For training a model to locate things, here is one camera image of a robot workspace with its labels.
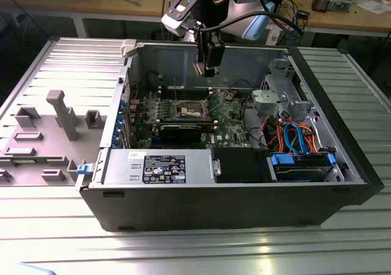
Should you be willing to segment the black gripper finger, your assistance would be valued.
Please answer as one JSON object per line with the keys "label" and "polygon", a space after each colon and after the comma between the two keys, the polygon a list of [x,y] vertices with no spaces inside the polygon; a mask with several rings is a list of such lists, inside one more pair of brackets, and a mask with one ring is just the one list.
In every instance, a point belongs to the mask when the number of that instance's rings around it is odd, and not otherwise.
{"label": "black gripper finger", "polygon": [[208,59],[208,33],[197,31],[197,61],[206,64]]}
{"label": "black gripper finger", "polygon": [[206,33],[206,49],[204,66],[204,77],[213,77],[216,73],[216,67],[220,66],[224,55],[225,45],[221,40],[219,33]]}

